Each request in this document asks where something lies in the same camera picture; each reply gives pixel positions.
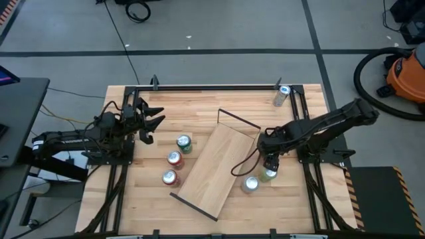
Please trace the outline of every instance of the red soda can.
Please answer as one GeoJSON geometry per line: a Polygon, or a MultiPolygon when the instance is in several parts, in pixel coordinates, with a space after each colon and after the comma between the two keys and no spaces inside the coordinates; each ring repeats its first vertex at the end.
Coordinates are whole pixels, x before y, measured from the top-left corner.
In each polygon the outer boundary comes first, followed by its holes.
{"type": "Polygon", "coordinates": [[[178,151],[172,151],[170,154],[168,154],[167,161],[174,167],[175,170],[180,170],[185,165],[183,157],[178,151]]]}
{"type": "Polygon", "coordinates": [[[172,188],[180,186],[180,178],[174,170],[167,170],[162,175],[162,181],[172,188]]]}

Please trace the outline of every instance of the black floor line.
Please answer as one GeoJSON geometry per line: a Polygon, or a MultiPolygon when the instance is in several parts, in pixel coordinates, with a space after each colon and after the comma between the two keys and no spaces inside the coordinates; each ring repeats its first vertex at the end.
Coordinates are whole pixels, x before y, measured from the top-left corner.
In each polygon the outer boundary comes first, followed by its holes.
{"type": "Polygon", "coordinates": [[[310,8],[308,6],[307,0],[301,0],[304,8],[305,18],[307,19],[307,26],[310,31],[311,41],[313,42],[313,48],[315,50],[315,55],[317,59],[317,64],[319,65],[321,79],[323,81],[323,87],[325,88],[325,96],[327,98],[327,103],[329,105],[329,110],[335,110],[337,105],[335,103],[335,98],[333,96],[331,83],[326,71],[325,61],[321,53],[319,39],[317,37],[316,29],[313,24],[313,17],[311,16],[310,8]]]}
{"type": "MultiPolygon", "coordinates": [[[[369,54],[375,49],[198,49],[198,50],[129,50],[130,56],[172,56],[200,54],[369,54]]],[[[66,52],[0,52],[2,57],[52,57],[52,56],[125,56],[123,50],[66,51],[66,52]]]]}
{"type": "Polygon", "coordinates": [[[0,35],[0,46],[3,44],[3,41],[6,39],[7,33],[9,33],[13,23],[15,22],[15,19],[18,17],[19,11],[21,11],[22,6],[24,5],[25,0],[20,0],[18,5],[16,6],[15,11],[12,14],[12,17],[9,19],[9,22],[7,22],[7,25],[3,32],[0,35]]]}

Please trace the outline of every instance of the yellow and black stripe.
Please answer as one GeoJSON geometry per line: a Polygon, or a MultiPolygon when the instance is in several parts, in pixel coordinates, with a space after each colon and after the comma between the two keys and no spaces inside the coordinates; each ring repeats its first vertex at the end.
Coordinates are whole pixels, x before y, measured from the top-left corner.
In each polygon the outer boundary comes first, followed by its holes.
{"type": "Polygon", "coordinates": [[[365,225],[363,224],[363,220],[361,218],[359,203],[357,202],[357,197],[355,195],[355,190],[353,186],[353,182],[351,180],[351,175],[348,170],[344,170],[345,174],[345,182],[347,184],[348,193],[350,194],[351,205],[353,206],[354,216],[356,218],[357,227],[361,230],[365,230],[365,225]]]}
{"type": "Polygon", "coordinates": [[[9,4],[7,4],[5,10],[0,15],[0,26],[5,24],[7,17],[9,17],[9,15],[12,14],[12,10],[17,3],[18,3],[18,0],[11,0],[9,4]]]}
{"type": "Polygon", "coordinates": [[[410,197],[409,191],[407,189],[407,185],[404,182],[403,175],[401,174],[401,171],[398,167],[393,167],[393,168],[397,173],[398,180],[400,181],[401,187],[402,187],[403,192],[404,192],[404,196],[406,197],[407,203],[409,204],[409,208],[410,208],[410,211],[412,213],[413,219],[415,221],[416,227],[419,230],[419,235],[425,236],[424,229],[423,229],[423,227],[420,223],[418,213],[416,212],[416,209],[413,206],[413,201],[412,201],[412,198],[410,197]]]}

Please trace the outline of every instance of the black vacuum hose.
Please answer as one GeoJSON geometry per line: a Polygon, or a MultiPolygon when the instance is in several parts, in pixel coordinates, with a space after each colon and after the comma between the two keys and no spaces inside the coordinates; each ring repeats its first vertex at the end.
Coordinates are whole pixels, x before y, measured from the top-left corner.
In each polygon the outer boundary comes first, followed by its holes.
{"type": "Polygon", "coordinates": [[[378,101],[377,99],[373,98],[369,93],[367,93],[361,85],[360,75],[365,65],[373,58],[383,54],[395,54],[399,57],[409,57],[412,54],[412,51],[396,47],[387,47],[379,49],[374,53],[368,54],[366,57],[364,57],[364,59],[362,59],[362,61],[360,61],[360,63],[356,67],[356,70],[354,71],[354,86],[356,87],[357,92],[363,99],[368,101],[371,105],[390,115],[406,120],[425,121],[425,116],[422,114],[412,114],[408,112],[403,112],[378,101]]]}

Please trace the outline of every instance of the silver can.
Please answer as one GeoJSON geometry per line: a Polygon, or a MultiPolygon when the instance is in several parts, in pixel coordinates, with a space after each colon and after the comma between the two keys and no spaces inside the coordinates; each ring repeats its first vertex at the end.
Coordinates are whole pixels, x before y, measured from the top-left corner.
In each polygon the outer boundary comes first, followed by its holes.
{"type": "Polygon", "coordinates": [[[247,177],[242,181],[242,190],[245,193],[252,193],[258,189],[260,182],[256,177],[247,177]]]}
{"type": "Polygon", "coordinates": [[[278,93],[274,96],[273,105],[276,107],[282,106],[290,92],[291,88],[289,86],[280,86],[278,93]]]}
{"type": "Polygon", "coordinates": [[[167,161],[174,167],[175,170],[180,170],[185,165],[183,157],[178,151],[172,151],[171,153],[169,153],[167,156],[167,161]]]}
{"type": "Polygon", "coordinates": [[[164,172],[162,181],[172,188],[180,186],[180,178],[174,170],[167,170],[164,172]]]}

